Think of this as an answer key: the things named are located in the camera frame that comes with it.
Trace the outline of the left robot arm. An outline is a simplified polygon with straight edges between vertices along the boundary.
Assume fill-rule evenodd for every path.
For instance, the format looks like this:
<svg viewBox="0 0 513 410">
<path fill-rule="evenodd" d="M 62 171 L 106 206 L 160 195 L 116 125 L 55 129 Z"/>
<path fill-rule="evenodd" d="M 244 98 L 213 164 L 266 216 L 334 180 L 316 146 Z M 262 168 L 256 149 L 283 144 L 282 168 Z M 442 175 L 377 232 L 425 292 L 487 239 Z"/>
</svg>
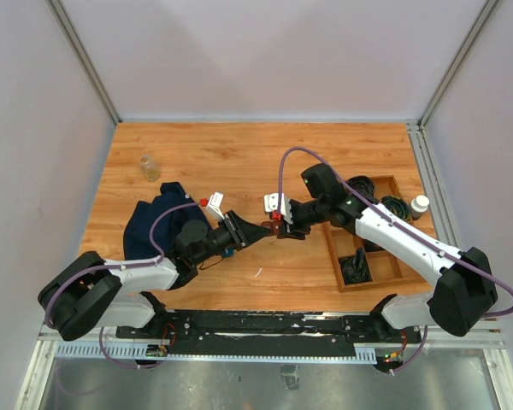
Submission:
<svg viewBox="0 0 513 410">
<path fill-rule="evenodd" d="M 213 230 L 201 220 L 186 222 L 171 249 L 150 259 L 113 261 L 85 252 L 38 294 L 44 322 L 66 342 L 107 326 L 130 326 L 146 337 L 158 337 L 166 317 L 157 312 L 151 291 L 177 290 L 190 283 L 208 259 L 245 249 L 271 233 L 269 227 L 228 211 Z"/>
</svg>

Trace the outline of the clear pill bottle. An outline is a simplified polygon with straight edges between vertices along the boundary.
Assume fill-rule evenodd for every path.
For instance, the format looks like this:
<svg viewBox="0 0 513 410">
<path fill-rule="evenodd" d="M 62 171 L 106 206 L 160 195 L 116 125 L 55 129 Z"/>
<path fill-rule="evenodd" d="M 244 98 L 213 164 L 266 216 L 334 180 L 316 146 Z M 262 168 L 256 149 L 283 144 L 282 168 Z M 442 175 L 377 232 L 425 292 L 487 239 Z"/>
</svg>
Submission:
<svg viewBox="0 0 513 410">
<path fill-rule="evenodd" d="M 149 182 L 157 181 L 161 176 L 160 167 L 149 155 L 142 155 L 139 159 L 139 166 L 144 179 Z"/>
</svg>

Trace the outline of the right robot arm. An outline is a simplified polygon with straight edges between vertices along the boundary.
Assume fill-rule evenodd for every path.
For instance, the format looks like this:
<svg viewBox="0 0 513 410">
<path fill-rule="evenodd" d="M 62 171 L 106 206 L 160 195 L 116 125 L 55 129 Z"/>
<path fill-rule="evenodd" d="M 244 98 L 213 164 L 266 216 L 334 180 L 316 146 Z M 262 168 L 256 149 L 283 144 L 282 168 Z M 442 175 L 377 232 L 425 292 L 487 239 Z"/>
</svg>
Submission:
<svg viewBox="0 0 513 410">
<path fill-rule="evenodd" d="M 479 249 L 462 251 L 419 231 L 373 196 L 349 186 L 327 164 L 316 164 L 301 177 L 311 201 L 298 203 L 278 194 L 277 212 L 288 229 L 327 222 L 381 247 L 433 288 L 410 296 L 390 295 L 375 306 L 369 323 L 379 341 L 391 341 L 412 325 L 437 325 L 463 337 L 497 301 L 489 261 Z"/>
</svg>

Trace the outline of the red pill organizer box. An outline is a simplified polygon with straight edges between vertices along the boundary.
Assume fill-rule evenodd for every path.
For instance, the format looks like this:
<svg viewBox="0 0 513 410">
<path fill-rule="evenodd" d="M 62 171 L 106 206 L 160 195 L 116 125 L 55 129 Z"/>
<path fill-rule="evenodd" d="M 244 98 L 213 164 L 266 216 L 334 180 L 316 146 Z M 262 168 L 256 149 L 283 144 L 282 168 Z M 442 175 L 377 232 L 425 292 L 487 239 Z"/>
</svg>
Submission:
<svg viewBox="0 0 513 410">
<path fill-rule="evenodd" d="M 289 232 L 286 229 L 286 224 L 282 220 L 263 221 L 261 227 L 267 229 L 268 236 L 274 236 L 279 239 L 288 238 Z"/>
</svg>

